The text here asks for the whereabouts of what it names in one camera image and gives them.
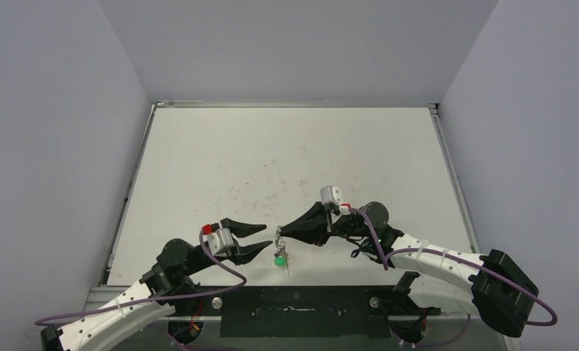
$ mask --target cable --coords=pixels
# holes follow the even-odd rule
[[[399,335],[397,335],[397,333],[395,331],[393,331],[393,335],[402,341],[403,344],[408,345],[408,346],[412,346],[412,348],[420,348],[420,347],[440,347],[440,346],[445,346],[445,345],[449,345],[452,344],[456,341],[458,341],[462,336],[464,336],[464,334],[466,334],[468,332],[468,330],[470,329],[470,314],[468,315],[468,317],[466,318],[466,325],[464,326],[464,328],[458,333],[458,335],[452,337],[449,340],[446,341],[438,341],[438,342],[432,342],[430,344],[412,344],[409,343],[407,341],[402,340]]]
[[[428,316],[429,312],[431,312],[432,309],[434,309],[434,307],[428,307],[427,309],[424,309],[423,313],[421,313],[421,315],[416,320],[416,322],[410,326],[410,329],[415,328],[416,326],[419,325],[419,323],[422,323],[423,326],[425,326],[425,324],[427,323],[427,316]]]
[[[345,238],[347,242],[352,243],[358,247],[360,247],[360,243],[354,239],[350,239],[350,238]]]
[[[205,242],[203,240],[203,231],[201,231],[199,233],[199,244],[201,245],[201,248],[203,250],[203,253],[205,253],[206,256],[208,256],[208,258],[210,259],[210,261],[212,261],[213,263],[215,263],[217,266],[219,266],[220,268],[223,268],[226,272],[231,273],[234,276],[237,276],[238,278],[242,279],[242,282],[233,285],[231,287],[224,287],[222,289],[218,289],[218,290],[214,290],[214,291],[206,291],[206,292],[196,292],[194,294],[187,294],[187,295],[175,295],[175,296],[159,296],[159,297],[155,297],[155,298],[142,298],[140,300],[134,300],[134,301],[128,301],[128,302],[124,302],[121,303],[119,306],[120,307],[128,307],[128,306],[132,306],[132,305],[136,305],[139,303],[145,303],[145,302],[155,302],[155,301],[173,301],[173,300],[182,300],[185,298],[202,298],[204,296],[210,296],[210,295],[218,295],[218,294],[222,294],[222,293],[228,293],[229,291],[238,289],[239,287],[242,287],[246,284],[246,277],[243,276],[242,274],[238,273],[237,271],[234,271],[233,269],[227,267],[226,265],[224,265],[223,263],[221,263],[219,260],[216,259],[216,257],[214,257],[214,255],[212,254],[212,252],[210,251],[210,249],[205,245]],[[56,320],[62,320],[62,319],[66,319],[66,318],[79,318],[79,317],[86,317],[86,316],[90,316],[93,314],[98,314],[98,313],[104,313],[104,312],[108,312],[108,311],[113,311],[119,309],[119,307],[117,306],[109,306],[109,307],[105,307],[102,309],[95,309],[93,311],[85,311],[85,312],[73,312],[73,313],[65,313],[65,314],[56,314],[54,316],[49,316],[49,317],[44,317],[44,318],[40,318],[39,320],[36,320],[34,322],[35,325],[39,325],[42,327],[48,327],[49,325],[51,325],[52,323],[49,322],[54,322]]]
[[[198,316],[199,313],[201,313],[202,310],[203,310],[203,303],[201,303],[201,301],[199,301],[199,310],[198,310],[195,314],[193,314],[193,315],[191,316],[191,322],[189,323],[189,325],[186,326],[186,327],[184,327],[184,328],[182,328],[182,329],[178,329],[175,333],[173,333],[173,337],[175,338],[175,337],[177,337],[178,335],[182,334],[182,333],[185,332],[185,331],[191,331],[191,330],[193,329],[193,327],[194,327],[193,317]]]
[[[348,207],[348,211],[360,214],[363,217],[363,219],[365,220],[365,224],[367,224],[367,227],[369,228],[371,237],[374,239],[374,244],[376,245],[376,249],[378,250],[378,255],[380,260],[382,261],[382,265],[385,267],[385,271],[388,271],[388,259],[385,260],[385,252],[382,250],[382,245],[380,245],[378,235],[376,234],[376,229],[374,228],[374,224],[371,223],[371,219],[369,219],[367,213],[361,210],[360,208]]]
[[[358,244],[358,243],[354,243],[354,244],[358,245],[358,249],[352,250],[352,252],[351,252],[350,255],[349,255],[351,258],[356,258],[356,257],[358,257],[358,255],[362,252],[363,248],[364,248],[365,246],[367,246],[367,245],[369,244],[369,242],[368,242],[367,240],[363,240],[363,242],[360,243],[360,244]]]

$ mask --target cable tie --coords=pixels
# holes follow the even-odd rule
[[[451,250],[443,249],[442,250],[442,256],[440,257],[440,273],[442,273],[442,279],[445,280],[447,283],[450,283],[450,282],[449,282],[449,279],[447,279],[447,274],[444,274],[444,270],[442,269],[442,266],[444,265],[444,259],[446,258],[449,251],[451,251]]]
[[[126,312],[124,312],[124,309],[122,309],[121,306],[119,306],[119,300],[118,300],[118,298],[115,298],[114,301],[115,301],[115,303],[116,303],[117,310],[118,310],[119,313],[121,314],[121,317],[122,317],[122,318],[126,318]]]
[[[145,325],[141,323],[141,322],[142,322],[141,319],[140,319],[140,318],[135,318],[135,322],[137,323],[137,325],[139,325],[139,332],[143,332],[143,329],[145,328]]]
[[[422,240],[421,241],[421,245],[419,246],[419,249],[417,250],[417,256],[415,256],[415,261],[417,261],[417,268],[420,271],[421,270],[421,254],[423,253],[423,249],[427,247],[427,245],[429,245],[429,241],[428,240]]]

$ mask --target black panel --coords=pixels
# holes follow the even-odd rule
[[[204,293],[206,291],[219,290],[222,288],[224,288],[224,287],[197,287],[197,293]],[[191,314],[194,314],[195,312],[197,312],[199,310],[200,303],[202,306],[202,310],[198,315],[200,315],[200,316],[220,316],[225,305],[223,304],[223,307],[221,307],[220,309],[215,309],[212,307],[212,299],[218,297],[224,301],[224,299],[225,299],[224,295],[225,294],[218,294],[218,295],[204,296],[202,298],[197,298],[195,300],[189,299],[190,301],[193,301],[192,309],[190,311],[187,311],[187,312],[176,311],[174,314],[172,314],[172,316],[174,316],[174,317],[190,316]]]
[[[242,287],[224,294],[221,337],[335,337],[363,334],[389,338],[375,295],[397,306],[397,315],[420,315],[412,301],[389,294],[394,286]]]

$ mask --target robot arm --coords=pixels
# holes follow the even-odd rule
[[[206,246],[217,260],[243,265],[251,262],[272,241],[240,246],[234,236],[245,238],[265,228],[262,224],[223,219],[219,223],[207,224],[202,231],[207,239]],[[175,298],[197,295],[198,286],[189,276],[213,264],[201,246],[192,246],[179,238],[167,242],[151,270],[98,310],[103,312],[82,317],[60,328],[49,325],[43,329],[43,351],[110,350],[160,317],[176,312],[188,314],[197,300]]]
[[[343,238],[358,246],[351,257],[364,254],[382,264],[364,218],[356,210],[349,211],[350,206],[343,202],[341,190],[327,186],[320,195],[320,202],[296,221],[280,227],[278,234],[317,246],[326,244],[330,237]],[[394,254],[386,266],[419,273],[404,274],[402,278],[404,285],[410,284],[407,294],[417,307],[438,307],[448,312],[480,315],[495,331],[511,337],[521,335],[534,305],[533,300],[479,269],[444,256],[453,255],[495,271],[537,296],[537,287],[505,253],[492,250],[489,255],[481,255],[449,250],[391,227],[388,210],[381,203],[371,202],[360,210],[371,220],[384,255],[399,249],[413,250]],[[341,217],[333,223],[333,215]]]

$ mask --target metal frame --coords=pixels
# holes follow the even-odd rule
[[[206,102],[206,101],[163,101],[163,102],[156,102],[152,104],[150,115],[148,117],[148,123],[145,127],[145,134],[143,135],[143,140],[141,143],[141,148],[139,152],[139,157],[137,160],[137,164],[135,166],[135,170],[132,175],[132,180],[129,185],[128,193],[126,196],[126,201],[124,202],[124,207],[121,212],[121,216],[119,219],[119,225],[116,230],[115,239],[113,241],[113,246],[111,249],[111,253],[109,256],[109,260],[107,262],[107,268],[105,271],[105,277],[103,283],[106,284],[108,274],[110,272],[111,266],[113,265],[113,260],[115,258],[115,254],[117,251],[117,247],[119,244],[119,238],[121,236],[121,232],[124,226],[124,220],[126,218],[126,214],[128,211],[128,207],[130,204],[130,198],[132,196],[132,192],[135,187],[135,182],[137,180],[137,175],[139,173],[139,169],[141,166],[141,162],[143,160],[143,154],[145,152],[145,146],[147,144],[148,136],[151,131],[152,123],[154,122],[154,115],[157,108],[203,108],[203,107],[426,107],[430,110],[430,114],[432,117],[432,121],[434,123],[434,130],[436,132],[436,137],[438,138],[440,148],[442,150],[442,155],[444,157],[444,162],[447,165],[447,171],[449,173],[449,177],[451,180],[451,184],[454,188],[454,193],[458,201],[458,206],[460,208],[460,212],[463,217],[463,222],[466,227],[466,233],[469,237],[469,240],[472,244],[472,249],[475,252],[480,252],[479,244],[477,242],[477,237],[474,232],[474,228],[472,226],[472,222],[470,219],[470,214],[468,211],[468,207],[466,205],[466,201],[463,197],[463,192],[458,180],[457,173],[453,166],[453,162],[451,160],[451,156],[449,153],[449,148],[447,147],[444,134],[442,131],[442,126],[440,124],[440,117],[438,114],[436,104],[405,104],[405,105],[396,105],[396,104],[386,104],[380,102],[367,102],[367,103],[355,103],[355,102],[346,102],[346,101],[335,101],[335,100],[328,100],[328,99],[307,99],[303,101],[286,101],[286,102]],[[110,286],[101,286],[101,287],[92,287],[90,288],[87,299],[84,305],[83,310],[91,310],[97,309],[102,304],[110,301],[119,293],[122,293],[127,287],[110,287]],[[465,316],[461,314],[444,314],[442,316],[437,316],[438,319],[463,319]],[[166,320],[190,320],[191,317],[167,317]],[[402,320],[403,317],[389,317],[390,319],[395,320]],[[220,320],[221,317],[195,317],[194,320]],[[507,350],[509,351],[521,351],[521,345],[518,339],[510,338],[508,336],[503,336],[504,342],[507,346]]]
[[[444,163],[447,165],[447,171],[449,172],[449,178],[451,179],[451,184],[455,190],[455,197],[458,199],[458,206],[460,207],[460,212],[463,217],[464,226],[466,227],[466,234],[470,240],[473,249],[473,253],[481,252],[479,250],[479,243],[477,242],[477,236],[474,234],[474,228],[470,220],[470,214],[468,212],[468,207],[466,206],[466,201],[463,197],[462,188],[460,186],[460,181],[458,179],[458,174],[455,172],[453,167],[453,161],[451,160],[451,155],[449,154],[449,148],[444,139],[444,134],[442,133],[442,126],[440,124],[440,116],[438,115],[438,109],[429,109],[431,114],[431,119],[434,123],[434,129],[436,130],[436,136],[438,137],[438,142],[440,143],[440,148],[442,150],[442,156],[444,157]]]

